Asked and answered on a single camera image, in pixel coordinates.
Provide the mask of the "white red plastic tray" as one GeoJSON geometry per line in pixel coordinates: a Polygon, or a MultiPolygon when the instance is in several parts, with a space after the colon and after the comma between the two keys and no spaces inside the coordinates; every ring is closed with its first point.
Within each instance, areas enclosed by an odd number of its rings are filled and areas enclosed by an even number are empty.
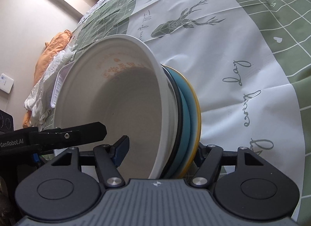
{"type": "Polygon", "coordinates": [[[52,97],[51,97],[51,102],[50,102],[51,108],[55,108],[63,82],[65,81],[67,74],[69,73],[73,65],[74,65],[74,62],[71,62],[59,70],[56,76],[55,84],[54,84],[53,91],[52,91],[52,97]]]}

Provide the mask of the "large white paper bowl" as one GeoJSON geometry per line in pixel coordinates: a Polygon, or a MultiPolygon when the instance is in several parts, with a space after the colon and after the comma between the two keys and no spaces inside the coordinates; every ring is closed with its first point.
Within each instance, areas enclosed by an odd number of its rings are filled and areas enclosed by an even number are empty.
{"type": "Polygon", "coordinates": [[[119,167],[124,179],[157,179],[178,128],[176,97],[149,47],[129,35],[89,46],[68,72],[56,101],[53,125],[100,122],[106,144],[126,135],[129,151],[119,167]]]}

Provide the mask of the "black appliance with dials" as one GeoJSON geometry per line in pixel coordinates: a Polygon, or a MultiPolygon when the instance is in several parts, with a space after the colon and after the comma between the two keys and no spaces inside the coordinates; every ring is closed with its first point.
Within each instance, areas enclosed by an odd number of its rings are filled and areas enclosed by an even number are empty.
{"type": "Polygon", "coordinates": [[[0,110],[0,131],[3,133],[14,131],[12,115],[0,110]]]}

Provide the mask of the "white lace cloth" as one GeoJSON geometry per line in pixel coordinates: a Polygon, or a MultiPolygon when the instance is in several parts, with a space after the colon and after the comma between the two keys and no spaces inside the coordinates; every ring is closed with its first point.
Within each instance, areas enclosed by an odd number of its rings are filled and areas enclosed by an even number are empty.
{"type": "Polygon", "coordinates": [[[75,52],[68,46],[56,54],[47,66],[42,77],[33,86],[24,102],[27,110],[23,119],[23,128],[43,124],[51,109],[50,101],[56,77],[61,68],[73,60],[75,52]]]}

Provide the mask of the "orange cushion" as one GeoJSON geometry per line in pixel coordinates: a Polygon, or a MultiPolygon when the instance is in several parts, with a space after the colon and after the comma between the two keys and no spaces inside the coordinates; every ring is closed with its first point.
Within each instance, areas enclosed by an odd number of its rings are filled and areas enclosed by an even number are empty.
{"type": "Polygon", "coordinates": [[[24,102],[26,114],[22,123],[23,128],[38,124],[44,114],[46,91],[51,86],[51,79],[55,76],[60,64],[64,63],[62,59],[65,51],[63,49],[67,46],[71,37],[72,32],[66,29],[57,33],[49,42],[45,43],[45,50],[35,65],[33,88],[24,102]]]}

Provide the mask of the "green white patterned tablecloth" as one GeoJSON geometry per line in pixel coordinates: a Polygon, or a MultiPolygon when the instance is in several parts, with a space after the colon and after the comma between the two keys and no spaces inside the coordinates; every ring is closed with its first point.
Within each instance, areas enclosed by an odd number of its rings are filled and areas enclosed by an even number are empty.
{"type": "Polygon", "coordinates": [[[193,86],[201,142],[250,148],[296,182],[310,225],[310,0],[99,0],[72,59],[117,33],[140,39],[193,86]]]}

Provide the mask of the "white wall device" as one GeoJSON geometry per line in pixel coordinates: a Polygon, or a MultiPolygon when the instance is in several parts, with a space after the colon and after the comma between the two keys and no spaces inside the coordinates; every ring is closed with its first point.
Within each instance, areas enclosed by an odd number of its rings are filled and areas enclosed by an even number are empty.
{"type": "Polygon", "coordinates": [[[4,91],[5,93],[9,94],[14,84],[14,79],[10,78],[5,74],[1,74],[0,77],[0,90],[4,91]]]}

